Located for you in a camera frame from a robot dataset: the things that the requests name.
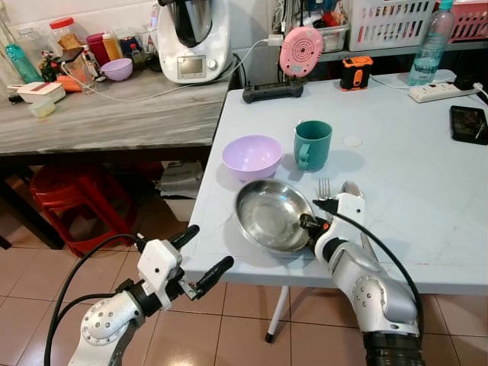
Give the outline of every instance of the red stool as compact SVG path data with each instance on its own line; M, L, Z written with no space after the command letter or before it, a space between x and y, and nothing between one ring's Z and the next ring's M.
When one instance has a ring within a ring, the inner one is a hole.
M30 192L71 252L78 257L113 235L130 233L136 219L136 205L101 165L44 166L32 178ZM110 199L124 201L128 206L125 217L120 217ZM85 219L98 216L110 231L96 238L77 241L69 228L79 215ZM124 242L127 246L132 244L128 239Z

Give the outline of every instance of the power strip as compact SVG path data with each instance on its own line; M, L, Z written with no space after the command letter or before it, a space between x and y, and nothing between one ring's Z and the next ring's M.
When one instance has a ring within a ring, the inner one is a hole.
M417 103L438 101L439 99L463 97L478 93L477 89L460 90L452 82L416 86L409 90L409 96Z

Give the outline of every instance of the shelf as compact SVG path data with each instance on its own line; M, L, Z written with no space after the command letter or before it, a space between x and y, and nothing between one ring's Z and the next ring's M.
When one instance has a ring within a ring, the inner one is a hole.
M320 63L327 61L339 61L346 57L354 56L371 56L371 57L382 57L382 56L395 56L395 55L408 55L411 53L416 53L418 46L414 47L398 47L398 48L385 48L384 50L369 50L369 51L339 51L331 53L323 53L319 59ZM460 42L460 43L450 43L446 46L446 51L462 51L462 50L481 50L488 49L488 40L481 40L476 42Z

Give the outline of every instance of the robotic arm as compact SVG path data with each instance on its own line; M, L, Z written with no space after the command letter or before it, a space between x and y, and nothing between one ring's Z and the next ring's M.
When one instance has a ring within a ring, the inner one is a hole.
M148 316L181 294L191 300L203 297L234 260L227 256L209 270L196 284L188 283L180 268L179 249L199 231L190 226L177 238L147 241L140 237L137 249L141 257L137 268L141 280L126 280L113 297L97 302L84 315L81 336L70 366L120 366L126 347Z
M360 194L346 191L314 203L363 224L364 199ZM413 293L383 269L368 238L361 236L363 247L353 243L359 239L358 231L339 217L329 224L302 215L300 225L309 230L315 256L328 267L355 311L367 365L424 366Z

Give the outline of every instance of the phone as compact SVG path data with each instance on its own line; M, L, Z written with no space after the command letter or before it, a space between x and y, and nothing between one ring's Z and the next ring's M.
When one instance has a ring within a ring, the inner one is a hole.
M462 143L488 145L488 126L484 110L451 106L451 137Z

